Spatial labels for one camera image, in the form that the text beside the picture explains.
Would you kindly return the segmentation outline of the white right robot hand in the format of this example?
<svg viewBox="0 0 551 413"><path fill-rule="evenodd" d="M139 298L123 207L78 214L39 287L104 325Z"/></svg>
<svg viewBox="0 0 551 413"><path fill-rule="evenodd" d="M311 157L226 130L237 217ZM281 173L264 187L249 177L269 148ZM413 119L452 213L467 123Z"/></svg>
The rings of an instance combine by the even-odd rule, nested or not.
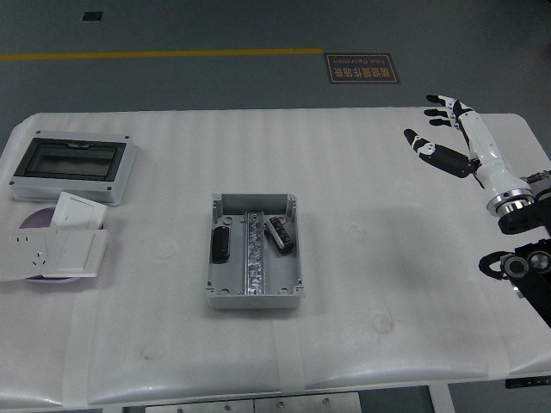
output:
<svg viewBox="0 0 551 413"><path fill-rule="evenodd" d="M500 214L499 208L510 204L520 208L534 202L529 184L509 170L479 113L453 97L428 95L427 100L442 106L424 111L430 117L430 124L453 127L461 132L469 154L432 143L412 129L406 129L406 140L421 160L452 176L474 176L487 191L489 201L486 208L494 215Z"/></svg>

